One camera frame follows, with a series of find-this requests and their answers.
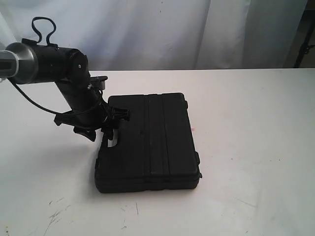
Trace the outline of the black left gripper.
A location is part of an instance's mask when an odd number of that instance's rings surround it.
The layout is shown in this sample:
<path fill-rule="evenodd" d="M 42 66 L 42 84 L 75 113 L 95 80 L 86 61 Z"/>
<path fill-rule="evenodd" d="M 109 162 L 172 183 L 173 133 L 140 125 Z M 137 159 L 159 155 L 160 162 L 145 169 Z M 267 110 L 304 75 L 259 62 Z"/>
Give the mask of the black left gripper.
<path fill-rule="evenodd" d="M 67 124 L 74 126 L 73 132 L 94 142 L 96 129 L 102 128 L 105 137 L 114 141 L 118 138 L 119 120 L 129 120 L 127 109 L 110 106 L 103 98 L 98 88 L 78 88 L 70 82 L 56 82 L 71 111 L 56 115 L 56 125 Z"/>

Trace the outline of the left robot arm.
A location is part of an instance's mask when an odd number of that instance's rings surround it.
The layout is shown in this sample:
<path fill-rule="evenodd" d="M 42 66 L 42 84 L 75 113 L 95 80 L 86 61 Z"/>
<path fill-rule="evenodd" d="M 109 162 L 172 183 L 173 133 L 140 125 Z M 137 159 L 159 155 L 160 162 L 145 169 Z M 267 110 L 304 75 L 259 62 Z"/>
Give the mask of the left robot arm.
<path fill-rule="evenodd" d="M 100 129 L 109 145 L 118 140 L 121 120 L 129 119 L 127 109 L 110 106 L 103 99 L 107 76 L 89 73 L 87 56 L 77 49 L 60 48 L 56 44 L 38 45 L 33 40 L 23 39 L 0 52 L 0 78 L 7 79 L 30 103 L 54 114 L 54 122 L 70 125 L 76 134 L 91 141 Z M 55 83 L 71 110 L 60 113 L 40 106 L 31 100 L 19 85 Z"/>

